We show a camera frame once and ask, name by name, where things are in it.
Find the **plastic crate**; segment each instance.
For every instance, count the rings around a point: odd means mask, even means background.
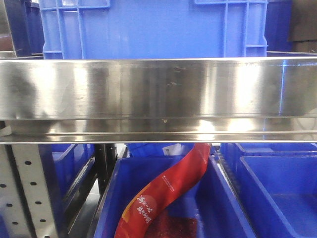
[[[42,53],[44,45],[44,34],[40,14],[40,6],[30,0],[25,1],[28,36],[33,54]]]
[[[94,238],[113,238],[131,199],[182,156],[123,158],[117,161]],[[255,238],[216,162],[190,191],[168,206],[171,216],[196,218],[197,238]]]
[[[52,145],[53,159],[62,196],[66,195],[78,172],[92,156],[93,149],[91,144]]]
[[[317,237],[317,157],[242,157],[241,201],[259,238]]]
[[[317,155],[315,143],[222,143],[220,151],[235,174],[241,156]]]
[[[269,0],[266,13],[265,37],[267,50],[292,51],[288,41],[292,15],[292,0]]]
[[[5,223],[1,214],[0,214],[0,234],[1,234],[1,238],[9,238],[9,234],[7,232],[7,229],[5,227]]]
[[[267,0],[40,0],[46,59],[266,56]]]
[[[129,143],[131,157],[186,155],[194,143]]]

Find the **metal rail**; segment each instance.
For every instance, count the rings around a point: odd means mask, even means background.
[[[0,143],[317,139],[317,57],[0,60],[0,75]]]

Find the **shelving rack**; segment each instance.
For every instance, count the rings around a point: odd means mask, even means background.
[[[113,143],[317,140],[317,57],[0,60],[0,75],[0,192],[23,207],[13,238],[68,237],[50,143],[97,144],[87,178],[103,196]]]

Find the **red snack bag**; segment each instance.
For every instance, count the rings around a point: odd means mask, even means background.
[[[125,208],[114,238],[143,238],[153,220],[207,170],[211,145],[197,143],[176,165],[147,184]]]
[[[196,238],[197,219],[171,217],[165,209],[147,229],[144,238]]]

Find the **blue bin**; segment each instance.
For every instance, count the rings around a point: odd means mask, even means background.
[[[317,238],[317,156],[242,157],[238,173],[259,238]]]
[[[1,215],[1,209],[0,209],[0,234],[1,234],[1,238],[9,238],[9,234],[7,232],[4,220]]]
[[[77,174],[88,162],[94,152],[91,144],[53,144],[53,159],[58,184],[65,196]]]
[[[222,143],[220,151],[235,174],[241,156],[317,155],[315,143]]]
[[[156,176],[182,156],[123,158],[115,165],[94,238],[113,238],[125,207]],[[197,238],[255,238],[216,162],[201,181],[168,207],[171,216],[196,218]]]
[[[129,143],[131,157],[186,155],[194,143]]]
[[[21,0],[21,4],[25,10],[31,52],[33,54],[41,54],[43,52],[44,34],[40,6],[31,0]]]
[[[40,0],[46,59],[266,56],[267,0]]]
[[[266,13],[265,37],[268,51],[292,50],[288,41],[292,15],[292,0],[269,0]]]

